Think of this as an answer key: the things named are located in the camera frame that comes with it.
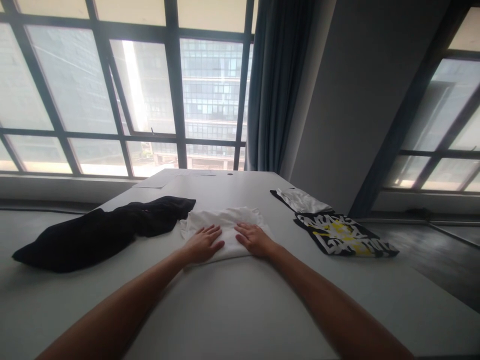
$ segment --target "white table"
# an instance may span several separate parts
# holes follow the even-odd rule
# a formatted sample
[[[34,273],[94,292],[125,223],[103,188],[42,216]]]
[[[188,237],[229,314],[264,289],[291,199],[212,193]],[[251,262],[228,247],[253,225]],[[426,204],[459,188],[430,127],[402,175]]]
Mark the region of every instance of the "white table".
[[[216,176],[179,176],[162,189],[133,187],[102,208],[110,211],[165,195],[196,199],[195,210],[259,208],[278,243],[348,293],[414,355],[480,354],[480,314],[408,267],[402,253],[393,259],[326,256],[307,232],[294,224],[292,211],[270,194],[269,190],[291,188],[287,181],[271,172],[214,173]],[[49,220],[52,224],[73,217],[49,216],[55,216]],[[182,243],[177,226],[168,234],[140,238],[97,266],[60,275],[27,268],[4,255],[8,252],[10,256],[32,241],[46,225],[29,228],[30,233],[19,239],[20,245],[8,243],[2,248],[2,359],[33,358],[102,299]],[[125,358],[338,356],[282,277],[267,262],[248,256],[181,273]]]

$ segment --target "white cloth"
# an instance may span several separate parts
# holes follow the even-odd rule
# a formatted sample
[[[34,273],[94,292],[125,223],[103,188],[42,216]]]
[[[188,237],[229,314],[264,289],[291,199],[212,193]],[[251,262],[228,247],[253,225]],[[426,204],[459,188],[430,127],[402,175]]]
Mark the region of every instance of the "white cloth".
[[[272,231],[260,214],[259,209],[251,210],[248,207],[227,208],[221,211],[190,211],[186,220],[180,220],[180,232],[186,242],[198,229],[207,228],[210,225],[220,225],[221,235],[215,240],[215,243],[224,241],[225,245],[211,259],[204,262],[204,264],[207,264],[251,255],[235,238],[238,232],[234,227],[240,222],[258,225],[273,239]]]
[[[300,189],[277,189],[277,195],[283,199],[296,213],[319,213],[332,211],[332,207],[324,202],[318,201],[305,191]]]

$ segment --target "window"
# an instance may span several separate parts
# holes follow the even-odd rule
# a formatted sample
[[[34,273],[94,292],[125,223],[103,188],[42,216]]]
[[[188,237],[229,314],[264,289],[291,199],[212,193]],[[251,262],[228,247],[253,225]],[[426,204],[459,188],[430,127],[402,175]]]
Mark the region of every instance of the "window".
[[[384,184],[480,192],[480,8],[472,7],[423,95]]]
[[[256,0],[1,4],[0,173],[244,168]]]

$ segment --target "black garment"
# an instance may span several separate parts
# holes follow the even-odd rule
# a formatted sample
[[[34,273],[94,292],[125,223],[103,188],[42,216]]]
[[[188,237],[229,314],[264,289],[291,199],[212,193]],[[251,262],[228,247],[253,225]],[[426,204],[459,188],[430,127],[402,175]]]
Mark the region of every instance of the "black garment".
[[[187,218],[195,202],[163,196],[147,203],[131,202],[110,212],[96,209],[48,227],[12,257],[56,273],[83,269],[119,253],[135,235],[150,238],[172,231],[177,220]]]

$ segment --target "hand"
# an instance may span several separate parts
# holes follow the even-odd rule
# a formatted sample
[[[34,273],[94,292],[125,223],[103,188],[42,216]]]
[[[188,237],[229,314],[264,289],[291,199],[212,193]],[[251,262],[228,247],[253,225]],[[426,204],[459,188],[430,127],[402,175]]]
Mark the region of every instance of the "hand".
[[[223,248],[225,241],[219,241],[212,245],[221,233],[220,225],[211,225],[207,228],[202,227],[199,229],[180,249],[185,255],[187,264],[206,262],[218,250]]]
[[[277,243],[269,238],[258,225],[239,222],[237,226],[235,226],[235,230],[239,232],[239,234],[235,236],[238,242],[252,255],[257,257],[264,258],[270,256],[277,246]]]

